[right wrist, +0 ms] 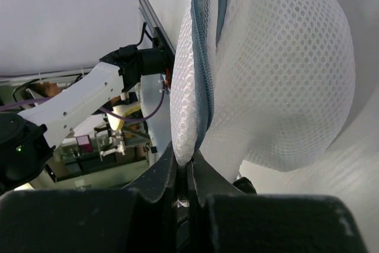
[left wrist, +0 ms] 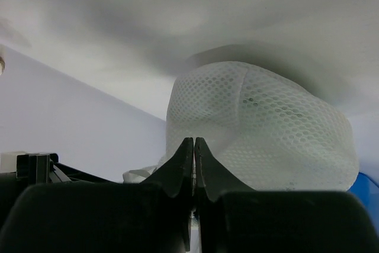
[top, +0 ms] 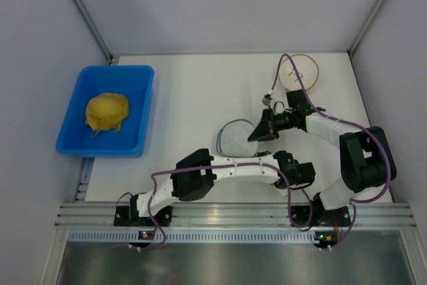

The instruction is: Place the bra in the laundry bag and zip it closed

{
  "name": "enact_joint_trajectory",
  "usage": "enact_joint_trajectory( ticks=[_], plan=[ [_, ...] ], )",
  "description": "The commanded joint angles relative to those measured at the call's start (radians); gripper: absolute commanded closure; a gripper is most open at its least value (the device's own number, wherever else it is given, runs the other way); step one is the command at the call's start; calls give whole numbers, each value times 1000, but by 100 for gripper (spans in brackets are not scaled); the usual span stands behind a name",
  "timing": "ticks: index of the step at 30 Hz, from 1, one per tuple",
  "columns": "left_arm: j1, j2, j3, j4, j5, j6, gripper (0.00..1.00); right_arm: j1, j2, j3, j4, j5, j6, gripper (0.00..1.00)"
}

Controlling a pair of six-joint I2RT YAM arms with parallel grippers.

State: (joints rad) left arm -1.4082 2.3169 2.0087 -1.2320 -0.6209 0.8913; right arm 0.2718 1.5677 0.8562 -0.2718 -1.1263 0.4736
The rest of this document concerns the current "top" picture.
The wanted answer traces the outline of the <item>white mesh laundry bag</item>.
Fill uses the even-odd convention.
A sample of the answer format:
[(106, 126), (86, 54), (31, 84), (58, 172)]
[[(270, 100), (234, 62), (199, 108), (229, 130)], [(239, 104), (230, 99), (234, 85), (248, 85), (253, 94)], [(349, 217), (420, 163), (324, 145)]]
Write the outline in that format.
[(258, 152), (258, 142), (249, 142), (254, 125), (246, 119), (227, 122), (216, 137), (216, 152), (224, 157), (254, 158)]

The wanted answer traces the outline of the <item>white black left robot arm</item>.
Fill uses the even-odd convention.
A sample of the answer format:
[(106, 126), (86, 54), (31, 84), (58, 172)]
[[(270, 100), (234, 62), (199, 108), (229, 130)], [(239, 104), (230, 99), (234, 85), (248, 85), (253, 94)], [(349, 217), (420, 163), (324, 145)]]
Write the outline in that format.
[(219, 184), (255, 182), (291, 191), (311, 186), (315, 176), (311, 162), (301, 164), (286, 151), (232, 158), (213, 156), (202, 148), (178, 162), (175, 169), (153, 173), (152, 191), (130, 198), (129, 217), (150, 218), (176, 201), (200, 200)]

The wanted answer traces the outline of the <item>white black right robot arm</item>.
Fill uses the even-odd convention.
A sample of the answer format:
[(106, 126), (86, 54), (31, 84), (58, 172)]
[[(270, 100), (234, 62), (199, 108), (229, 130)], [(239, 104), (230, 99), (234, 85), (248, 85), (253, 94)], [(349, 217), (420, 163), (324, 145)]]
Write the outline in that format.
[(269, 91), (262, 98), (266, 108), (248, 141), (272, 141), (281, 131), (296, 128), (337, 147), (340, 177), (318, 194), (323, 209), (337, 210), (350, 202), (370, 203), (384, 195), (397, 171), (382, 128), (366, 128), (328, 115), (313, 105), (303, 89), (287, 92), (288, 108), (278, 113), (272, 94)]

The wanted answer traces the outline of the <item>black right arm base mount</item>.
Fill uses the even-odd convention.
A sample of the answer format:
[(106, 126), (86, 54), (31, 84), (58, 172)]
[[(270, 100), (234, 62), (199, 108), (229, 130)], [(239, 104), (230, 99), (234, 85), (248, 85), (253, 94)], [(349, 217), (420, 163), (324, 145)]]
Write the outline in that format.
[[(304, 224), (310, 217), (309, 205), (291, 206), (292, 219), (297, 224)], [(325, 210), (321, 205), (314, 206), (311, 227), (349, 227), (351, 218), (347, 207)]]

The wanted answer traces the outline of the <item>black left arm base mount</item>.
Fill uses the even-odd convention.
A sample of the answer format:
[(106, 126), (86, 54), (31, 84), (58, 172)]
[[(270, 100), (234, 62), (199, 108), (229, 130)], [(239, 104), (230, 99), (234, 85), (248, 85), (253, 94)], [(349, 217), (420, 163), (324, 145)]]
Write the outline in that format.
[[(168, 227), (171, 224), (173, 208), (167, 206), (160, 210), (155, 216), (155, 221), (161, 227)], [(118, 206), (115, 209), (113, 225), (116, 227), (154, 227), (155, 224), (149, 216), (139, 217), (132, 214), (130, 206)]]

